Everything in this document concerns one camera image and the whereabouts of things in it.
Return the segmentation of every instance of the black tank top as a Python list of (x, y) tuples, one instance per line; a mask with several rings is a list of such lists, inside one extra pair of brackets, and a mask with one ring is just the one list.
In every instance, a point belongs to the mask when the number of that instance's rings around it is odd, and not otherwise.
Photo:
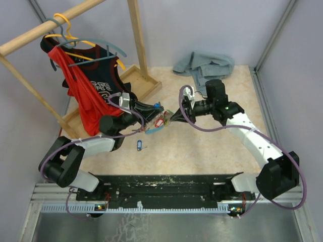
[[(50, 52), (55, 45), (59, 43), (55, 41), (53, 38), (45, 38), (41, 40), (40, 47), (46, 53)], [(107, 56), (106, 49), (96, 45), (90, 49), (68, 49), (64, 46), (60, 46), (65, 52), (70, 52), (78, 55), (82, 55), (85, 57), (89, 57), (92, 59), (102, 58)], [(69, 56), (75, 63), (86, 61), (86, 59), (82, 59), (79, 57)], [(111, 94), (117, 92), (128, 92), (130, 93), (130, 97), (137, 99), (136, 95), (131, 92), (131, 84), (123, 83), (118, 74), (118, 68), (114, 67), (117, 63), (118, 57), (104, 59), (97, 62), (86, 63), (82, 65), (78, 65), (78, 67), (82, 70), (82, 72), (86, 75), (92, 85), (95, 87), (100, 96), (105, 100), (106, 103), (107, 97)], [(63, 87), (68, 88), (68, 84), (66, 80), (62, 83)], [(114, 103), (119, 103), (118, 98), (113, 98), (112, 101)]]

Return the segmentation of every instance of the clothes hanger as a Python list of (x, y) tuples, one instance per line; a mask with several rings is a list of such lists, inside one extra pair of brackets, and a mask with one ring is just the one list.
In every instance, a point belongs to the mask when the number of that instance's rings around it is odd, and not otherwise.
[[(55, 16), (59, 16), (59, 17), (61, 17), (62, 19), (64, 19), (66, 21), (66, 23), (68, 24), (68, 27), (66, 29), (66, 32), (67, 32), (68, 35), (64, 35), (63, 34), (64, 29), (63, 29), (62, 25), (60, 24), (60, 22), (58, 22), (57, 20), (55, 20), (53, 18), (48, 18), (48, 20), (54, 21), (57, 25), (59, 25), (59, 27), (61, 28), (61, 34), (48, 34), (48, 35), (45, 36), (45, 38), (49, 38), (49, 37), (62, 37), (62, 38), (65, 39), (65, 41), (68, 41), (68, 39), (78, 39), (77, 37), (72, 36), (72, 34), (70, 32), (70, 29), (71, 29), (71, 23), (70, 23), (70, 21), (63, 14), (55, 13), (54, 14), (54, 17)], [(86, 41), (86, 40), (83, 40), (82, 42), (83, 43), (86, 43), (88, 45), (91, 45), (93, 47), (95, 47), (95, 44), (92, 43), (92, 42), (89, 42), (89, 41)], [(72, 43), (74, 44), (73, 47), (69, 47), (66, 44), (64, 44), (64, 46), (67, 47), (67, 48), (74, 48), (76, 46), (76, 44), (78, 43), (78, 41), (75, 41), (75, 42), (72, 42)], [(92, 62), (92, 60), (93, 60), (92, 58), (88, 58), (88, 57), (85, 57), (85, 56), (82, 56), (82, 55), (78, 55), (78, 54), (74, 54), (74, 53), (69, 53), (69, 52), (65, 52), (65, 53), (68, 54), (68, 55), (71, 55), (71, 56), (78, 57), (78, 58), (87, 59), (89, 62)], [(122, 61), (120, 59), (117, 60), (117, 63), (120, 65), (120, 67), (123, 70), (126, 69), (125, 65), (122, 63)]]
[[(53, 37), (62, 37), (62, 38), (65, 39), (65, 41), (68, 41), (68, 39), (67, 39), (68, 36), (65, 36), (64, 35), (64, 28), (62, 27), (62, 25), (61, 25), (61, 23), (59, 21), (57, 21), (56, 19), (53, 19), (53, 18), (46, 18), (45, 20), (46, 21), (48, 21), (48, 20), (53, 21), (54, 23), (56, 23), (61, 28), (61, 34), (55, 34), (55, 36), (53, 36)], [(76, 43), (75, 42), (74, 42), (73, 45), (66, 45), (66, 44), (64, 44), (64, 47), (66, 47), (68, 49), (72, 49), (75, 46), (76, 46)]]
[[(107, 54), (108, 56), (106, 57), (102, 57), (102, 58), (97, 58), (97, 59), (93, 59), (93, 60), (88, 60), (88, 61), (85, 61), (85, 62), (80, 62), (80, 63), (74, 63), (74, 64), (71, 64), (69, 65), (69, 67), (72, 67), (72, 66), (78, 66), (78, 65), (82, 65), (82, 64), (86, 64), (86, 63), (91, 63), (91, 62), (96, 62), (96, 61), (102, 61), (104, 59), (110, 59), (110, 58), (114, 58), (117, 56), (117, 52), (120, 53), (122, 56), (124, 57), (127, 57), (127, 54), (124, 53), (121, 49), (119, 49), (118, 47), (116, 47), (115, 45), (107, 42), (107, 41), (104, 41), (104, 40), (101, 40), (101, 39), (93, 39), (93, 38), (79, 38), (79, 39), (73, 39), (73, 40), (68, 40), (64, 43), (60, 43), (57, 45), (57, 47), (60, 47), (64, 44), (68, 44), (68, 43), (72, 43), (72, 42), (76, 42), (76, 41), (93, 41), (93, 42), (99, 42), (99, 43), (103, 43), (103, 44), (106, 44), (106, 50), (107, 50)], [(114, 54), (114, 55), (109, 55), (109, 46), (112, 47), (113, 49), (115, 49), (117, 52)]]

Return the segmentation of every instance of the keychain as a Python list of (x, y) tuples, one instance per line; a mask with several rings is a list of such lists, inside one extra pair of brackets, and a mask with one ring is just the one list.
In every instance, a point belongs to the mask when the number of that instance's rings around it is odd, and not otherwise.
[(144, 148), (147, 148), (147, 146), (146, 147), (142, 147), (142, 141), (141, 140), (138, 140), (137, 141), (137, 151), (141, 151)]

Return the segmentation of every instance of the wooden pole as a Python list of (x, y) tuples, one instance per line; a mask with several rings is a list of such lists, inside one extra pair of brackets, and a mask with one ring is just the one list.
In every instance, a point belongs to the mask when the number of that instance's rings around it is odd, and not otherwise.
[(140, 14), (137, 0), (128, 0), (129, 13), (132, 23), (132, 30), (135, 36), (135, 43), (139, 59), (140, 71), (144, 78), (148, 77), (146, 53), (143, 42)]
[[(95, 7), (96, 5), (102, 3), (105, 0), (86, 0), (67, 11), (63, 12), (62, 14), (68, 19), (71, 20), (83, 12), (88, 11), (89, 9)], [(57, 21), (61, 24), (65, 23), (65, 20), (61, 17), (54, 17)], [(39, 38), (40, 36), (48, 33), (49, 31), (57, 28), (57, 24), (53, 21), (46, 21), (38, 25), (37, 27), (27, 31), (26, 33), (10, 40), (9, 42), (0, 46), (0, 53), (3, 56), (7, 56), (8, 54), (20, 49), (21, 47), (25, 46), (26, 44), (30, 43), (31, 41)]]
[(18, 70), (0, 54), (0, 62), (57, 118), (62, 128), (71, 138), (77, 138), (77, 133), (68, 125), (67, 122), (49, 105), (48, 102), (30, 85), (30, 83), (18, 72)]

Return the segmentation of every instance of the yellow hanger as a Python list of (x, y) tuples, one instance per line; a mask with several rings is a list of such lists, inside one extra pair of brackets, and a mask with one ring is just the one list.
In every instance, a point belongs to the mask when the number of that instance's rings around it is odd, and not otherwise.
[[(66, 29), (66, 32), (67, 32), (67, 34), (68, 35), (64, 35), (67, 39), (78, 39), (77, 37), (74, 37), (74, 36), (72, 36), (71, 35), (71, 32), (70, 32), (70, 28), (71, 28), (71, 23), (70, 23), (70, 21), (63, 15), (63, 14), (59, 14), (59, 13), (56, 13), (56, 14), (54, 14), (54, 17), (55, 16), (59, 16), (59, 17), (61, 17), (62, 19), (64, 19), (65, 21), (66, 21), (66, 23), (68, 24), (68, 27), (67, 27), (67, 29)], [(48, 34), (48, 35), (46, 35), (45, 36), (45, 38), (49, 38), (49, 37), (62, 37), (62, 35), (61, 34)], [(93, 47), (95, 47), (96, 45), (94, 44), (94, 43), (92, 43), (92, 42), (90, 42), (90, 41), (86, 41), (86, 40), (83, 40), (82, 41), (83, 43), (86, 43), (86, 44), (88, 44), (88, 45), (91, 45), (91, 46), (93, 46)], [(78, 54), (74, 54), (74, 53), (69, 53), (69, 52), (66, 52), (65, 51), (65, 53), (66, 54), (68, 54), (68, 55), (71, 55), (71, 56), (75, 56), (75, 57), (78, 57), (78, 58), (82, 58), (82, 59), (87, 59), (87, 60), (89, 60), (89, 61), (91, 61), (91, 60), (93, 60), (92, 58), (89, 58), (89, 57), (85, 57), (85, 56), (82, 56), (82, 55), (78, 55)], [(120, 60), (120, 59), (118, 59), (117, 60), (117, 63), (120, 65), (120, 67), (123, 69), (123, 70), (125, 70), (126, 69), (126, 67), (125, 67), (125, 65), (122, 63), (122, 61)]]
[[(89, 61), (92, 61), (93, 60), (92, 58), (89, 58), (89, 57), (86, 57), (86, 56), (82, 56), (82, 55), (79, 55), (79, 54), (74, 54), (74, 53), (69, 53), (69, 52), (65, 52), (65, 53), (68, 54), (68, 55), (71, 55), (71, 56), (78, 57), (78, 58), (87, 59)], [(126, 69), (125, 65), (119, 59), (117, 59), (117, 63), (120, 65), (120, 67), (123, 70)]]

